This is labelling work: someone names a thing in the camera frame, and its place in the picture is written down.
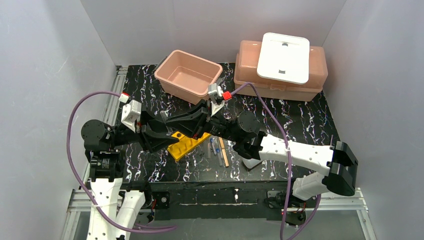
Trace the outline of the clear glass test tube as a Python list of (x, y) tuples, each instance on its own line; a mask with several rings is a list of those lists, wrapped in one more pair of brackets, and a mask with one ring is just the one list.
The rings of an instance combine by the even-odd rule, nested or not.
[(160, 116), (162, 118), (162, 121), (166, 124), (167, 121), (168, 121), (168, 114), (167, 114), (167, 112), (164, 111), (164, 110), (161, 110), (160, 111)]

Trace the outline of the yellow test tube rack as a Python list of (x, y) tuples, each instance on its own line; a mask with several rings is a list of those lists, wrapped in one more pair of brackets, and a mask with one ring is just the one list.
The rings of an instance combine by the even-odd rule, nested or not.
[(212, 135), (210, 133), (204, 133), (202, 137), (194, 139), (176, 131), (171, 136), (177, 138), (178, 142), (169, 145), (166, 150), (173, 157), (175, 162), (178, 162), (181, 158), (193, 151), (197, 146), (208, 140)]

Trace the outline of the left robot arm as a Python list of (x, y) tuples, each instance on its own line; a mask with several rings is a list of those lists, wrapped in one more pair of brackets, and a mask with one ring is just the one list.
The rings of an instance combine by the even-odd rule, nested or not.
[(155, 153), (179, 139), (169, 135), (164, 123), (144, 110), (124, 110), (120, 123), (114, 126), (89, 120), (81, 136), (90, 164), (90, 188), (83, 186), (91, 200), (87, 239), (128, 240), (132, 233), (166, 232), (167, 228), (136, 227), (142, 207), (152, 209), (155, 201), (144, 180), (122, 188), (126, 157), (118, 147), (138, 143), (143, 150)]

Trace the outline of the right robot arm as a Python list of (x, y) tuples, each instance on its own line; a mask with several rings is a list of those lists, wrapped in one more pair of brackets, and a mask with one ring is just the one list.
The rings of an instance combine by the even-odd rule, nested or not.
[(299, 200), (327, 192), (348, 197), (355, 194), (358, 160), (346, 143), (338, 141), (331, 146), (285, 141), (261, 131), (260, 122), (250, 111), (227, 119), (220, 110), (216, 104), (202, 100), (179, 115), (160, 115), (167, 127), (187, 137), (198, 139), (208, 133), (232, 141), (233, 150), (248, 169), (264, 161), (277, 161), (312, 170), (312, 174), (292, 182), (290, 195)]

